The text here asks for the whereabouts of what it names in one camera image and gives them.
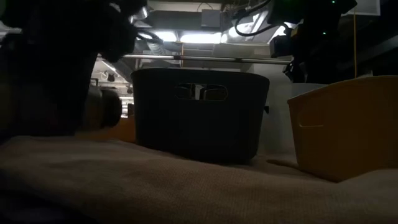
metal rail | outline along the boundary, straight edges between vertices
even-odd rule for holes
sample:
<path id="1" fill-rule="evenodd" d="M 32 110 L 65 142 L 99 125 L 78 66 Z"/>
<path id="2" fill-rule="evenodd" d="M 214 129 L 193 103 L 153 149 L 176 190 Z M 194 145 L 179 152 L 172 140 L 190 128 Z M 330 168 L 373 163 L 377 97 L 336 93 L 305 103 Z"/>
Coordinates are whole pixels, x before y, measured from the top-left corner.
<path id="1" fill-rule="evenodd" d="M 158 60 L 199 60 L 211 62 L 232 62 L 232 63 L 262 63 L 270 65 L 288 65 L 290 61 L 279 59 L 256 59 L 256 58 L 228 58 L 228 57 L 204 57 L 204 56 L 188 56 L 188 55 L 144 55 L 131 54 L 125 55 L 125 58 L 140 59 L 158 59 Z"/>

yellow cable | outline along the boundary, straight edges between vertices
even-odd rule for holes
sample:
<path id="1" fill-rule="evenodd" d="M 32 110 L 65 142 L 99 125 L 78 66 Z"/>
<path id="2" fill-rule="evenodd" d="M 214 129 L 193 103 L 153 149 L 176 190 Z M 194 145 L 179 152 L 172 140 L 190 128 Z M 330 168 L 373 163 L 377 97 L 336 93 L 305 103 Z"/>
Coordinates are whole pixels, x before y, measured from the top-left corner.
<path id="1" fill-rule="evenodd" d="M 356 58 L 356 7 L 354 8 L 354 69 L 355 69 L 355 78 L 358 76 L 358 64 Z"/>

orange object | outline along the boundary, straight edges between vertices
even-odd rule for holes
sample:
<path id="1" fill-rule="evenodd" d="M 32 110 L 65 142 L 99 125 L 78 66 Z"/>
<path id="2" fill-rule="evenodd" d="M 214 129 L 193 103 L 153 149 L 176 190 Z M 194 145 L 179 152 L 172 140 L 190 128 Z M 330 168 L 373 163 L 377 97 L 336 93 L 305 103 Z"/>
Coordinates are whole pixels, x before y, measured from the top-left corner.
<path id="1" fill-rule="evenodd" d="M 118 125 L 110 129 L 78 133 L 76 137 L 87 140 L 110 140 L 118 139 L 124 142 L 134 143 L 136 141 L 136 122 L 133 116 L 121 118 Z"/>
<path id="2" fill-rule="evenodd" d="M 398 77 L 336 83 L 288 104 L 302 170 L 338 182 L 398 168 Z"/>

black basket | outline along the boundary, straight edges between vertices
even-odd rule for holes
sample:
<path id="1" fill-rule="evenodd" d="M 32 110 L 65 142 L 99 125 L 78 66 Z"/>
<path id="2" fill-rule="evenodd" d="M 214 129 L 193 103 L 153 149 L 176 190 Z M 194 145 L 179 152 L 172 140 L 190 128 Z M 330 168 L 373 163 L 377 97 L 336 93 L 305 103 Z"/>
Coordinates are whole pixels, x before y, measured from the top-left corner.
<path id="1" fill-rule="evenodd" d="M 138 145 L 207 162 L 256 155 L 267 78 L 152 68 L 134 72 L 132 80 Z"/>

beige fabric surface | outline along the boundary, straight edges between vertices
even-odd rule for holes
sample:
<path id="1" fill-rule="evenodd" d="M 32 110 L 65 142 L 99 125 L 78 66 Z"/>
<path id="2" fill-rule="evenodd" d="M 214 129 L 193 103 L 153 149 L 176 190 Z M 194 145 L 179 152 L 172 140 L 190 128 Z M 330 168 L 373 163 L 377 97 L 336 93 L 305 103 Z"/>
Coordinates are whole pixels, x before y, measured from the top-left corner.
<path id="1" fill-rule="evenodd" d="M 340 184 L 274 165 L 261 171 L 115 141 L 15 138 L 0 148 L 1 187 L 101 223 L 398 223 L 396 170 Z"/>

